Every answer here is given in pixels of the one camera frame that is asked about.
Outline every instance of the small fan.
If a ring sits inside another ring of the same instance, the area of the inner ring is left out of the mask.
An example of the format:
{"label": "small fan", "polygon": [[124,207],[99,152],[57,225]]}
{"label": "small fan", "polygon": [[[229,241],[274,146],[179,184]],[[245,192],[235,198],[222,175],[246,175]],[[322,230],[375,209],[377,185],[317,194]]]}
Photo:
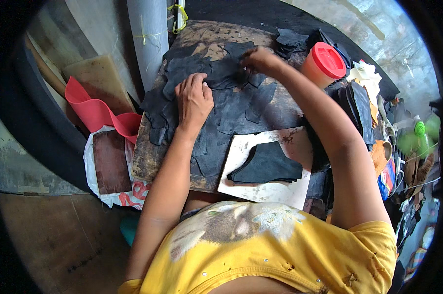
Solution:
{"label": "small fan", "polygon": [[432,114],[425,122],[415,116],[412,119],[397,122],[393,125],[395,130],[413,127],[406,130],[396,140],[396,145],[405,155],[415,153],[421,159],[434,152],[434,147],[439,140],[440,118]]}

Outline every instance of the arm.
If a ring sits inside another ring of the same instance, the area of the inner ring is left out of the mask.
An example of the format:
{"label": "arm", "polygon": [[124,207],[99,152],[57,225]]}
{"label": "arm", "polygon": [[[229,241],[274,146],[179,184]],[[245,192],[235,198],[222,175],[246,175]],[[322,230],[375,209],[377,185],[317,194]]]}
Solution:
{"label": "arm", "polygon": [[213,108],[212,91],[195,73],[176,87],[179,126],[141,211],[125,280],[144,279],[159,245],[179,223],[190,187],[190,156]]}
{"label": "arm", "polygon": [[344,229],[367,221],[391,224],[367,147],[342,108],[295,68],[268,50],[253,50],[246,55],[243,65],[282,83],[318,134],[334,178],[331,223]]}

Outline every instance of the red plastic container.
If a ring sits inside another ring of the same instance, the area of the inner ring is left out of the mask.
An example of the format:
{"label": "red plastic container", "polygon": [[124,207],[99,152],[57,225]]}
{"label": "red plastic container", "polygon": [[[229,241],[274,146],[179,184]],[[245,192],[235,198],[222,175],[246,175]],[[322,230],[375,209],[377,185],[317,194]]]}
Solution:
{"label": "red plastic container", "polygon": [[346,75],[346,65],[333,46],[318,42],[311,48],[300,72],[324,89]]}

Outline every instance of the wooden table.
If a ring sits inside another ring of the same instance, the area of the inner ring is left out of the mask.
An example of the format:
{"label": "wooden table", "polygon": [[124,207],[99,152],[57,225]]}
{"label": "wooden table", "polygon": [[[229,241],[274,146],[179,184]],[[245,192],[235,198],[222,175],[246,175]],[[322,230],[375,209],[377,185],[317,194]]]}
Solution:
{"label": "wooden table", "polygon": [[[206,56],[212,60],[218,60],[226,55],[223,48],[230,42],[253,41],[259,46],[273,48],[275,46],[276,35],[236,24],[227,24],[213,21],[187,21],[187,26],[180,32],[171,48],[181,48],[198,43],[194,54],[207,50]],[[163,62],[158,77],[153,88],[164,85]],[[264,121],[263,130],[275,130],[300,126],[302,112],[287,90],[280,83],[277,85],[274,97],[266,107],[262,118]],[[149,131],[151,123],[143,115],[135,144],[133,167],[131,174],[148,182],[152,182],[159,170],[161,162],[169,147],[163,143],[156,146],[149,142]],[[197,170],[197,164],[191,164],[191,171]],[[190,189],[204,192],[216,192],[219,175],[203,177],[192,172],[190,175]]]}

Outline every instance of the hand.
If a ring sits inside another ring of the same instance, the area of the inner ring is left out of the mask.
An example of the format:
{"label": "hand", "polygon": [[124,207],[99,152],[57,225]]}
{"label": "hand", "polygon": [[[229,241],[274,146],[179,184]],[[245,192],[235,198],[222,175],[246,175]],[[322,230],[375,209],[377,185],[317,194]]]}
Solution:
{"label": "hand", "polygon": [[241,65],[251,73],[262,73],[276,78],[285,63],[266,48],[255,47],[243,54]]}
{"label": "hand", "polygon": [[178,128],[193,140],[213,108],[212,90],[203,82],[206,77],[205,73],[191,74],[175,88],[179,106]]}

